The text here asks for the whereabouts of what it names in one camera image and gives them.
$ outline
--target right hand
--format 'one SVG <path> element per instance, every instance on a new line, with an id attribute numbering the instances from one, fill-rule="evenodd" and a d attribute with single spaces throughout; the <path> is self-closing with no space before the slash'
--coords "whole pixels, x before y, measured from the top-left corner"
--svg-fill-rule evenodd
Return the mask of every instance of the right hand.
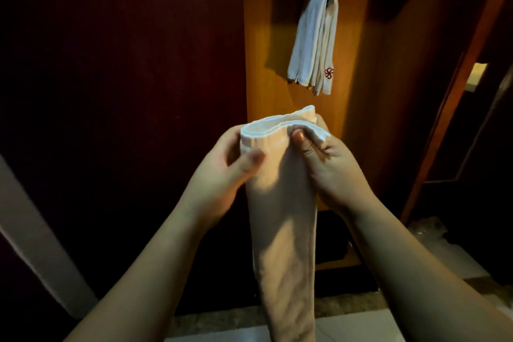
<path id="1" fill-rule="evenodd" d="M 328 131 L 324 119 L 319 114 L 316 117 L 317 125 Z M 358 210 L 375 198 L 356 159 L 340 139 L 330 136 L 321 150 L 305 132 L 294 130 L 292 142 L 301 152 L 324 203 L 335 211 L 341 207 Z"/>

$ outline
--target hanging towel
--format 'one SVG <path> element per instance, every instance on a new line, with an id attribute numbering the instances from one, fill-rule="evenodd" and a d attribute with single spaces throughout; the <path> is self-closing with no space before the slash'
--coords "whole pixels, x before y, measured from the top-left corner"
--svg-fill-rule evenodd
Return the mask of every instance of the hanging towel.
<path id="1" fill-rule="evenodd" d="M 338 14 L 338 0 L 310 0 L 299 18 L 287 78 L 312 87 L 314 95 L 331 93 Z"/>
<path id="2" fill-rule="evenodd" d="M 241 153 L 255 146 L 266 153 L 246 192 L 255 274 L 274 342 L 315 341 L 316 195 L 290 135 L 310 129 L 317 143 L 324 144 L 330 133 L 316 121 L 310 105 L 254 121 L 240 132 Z"/>

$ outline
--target wooden door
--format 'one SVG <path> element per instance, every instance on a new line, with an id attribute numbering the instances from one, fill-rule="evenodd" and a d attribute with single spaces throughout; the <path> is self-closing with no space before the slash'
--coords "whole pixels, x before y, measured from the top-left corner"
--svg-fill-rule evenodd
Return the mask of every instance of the wooden door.
<path id="1" fill-rule="evenodd" d="M 98 297 L 246 122 L 242 2 L 3 0 L 0 153 Z M 231 292 L 252 281 L 236 205 L 205 238 L 183 311 L 253 298 Z"/>

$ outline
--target red embroidered logo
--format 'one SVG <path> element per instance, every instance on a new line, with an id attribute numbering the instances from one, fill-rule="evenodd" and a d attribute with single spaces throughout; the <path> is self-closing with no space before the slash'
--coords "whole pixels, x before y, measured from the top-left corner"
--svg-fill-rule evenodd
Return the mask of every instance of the red embroidered logo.
<path id="1" fill-rule="evenodd" d="M 330 79 L 333 77 L 333 72 L 334 72 L 334 71 L 335 71 L 335 70 L 334 70 L 333 68 L 328 68 L 328 69 L 326 69 L 326 70 L 324 71 L 324 76 L 326 76 L 326 78 L 327 78 L 328 80 L 330 80 Z"/>

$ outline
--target hand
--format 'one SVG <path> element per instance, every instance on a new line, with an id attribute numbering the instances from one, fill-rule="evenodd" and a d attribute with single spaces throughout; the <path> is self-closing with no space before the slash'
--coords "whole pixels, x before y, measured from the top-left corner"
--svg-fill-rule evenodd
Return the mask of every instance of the hand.
<path id="1" fill-rule="evenodd" d="M 234 202 L 237 189 L 253 177 L 264 162 L 258 148 L 240 155 L 240 129 L 225 132 L 197 167 L 176 209 L 205 232 L 219 222 Z"/>
<path id="2" fill-rule="evenodd" d="M 317 125 L 328 131 L 320 115 Z M 359 209 L 362 203 L 375 198 L 360 166 L 343 142 L 330 136 L 326 147 L 319 149 L 303 130 L 294 130 L 292 142 L 305 159 L 310 177 L 324 203 L 336 211 L 346 206 Z"/>

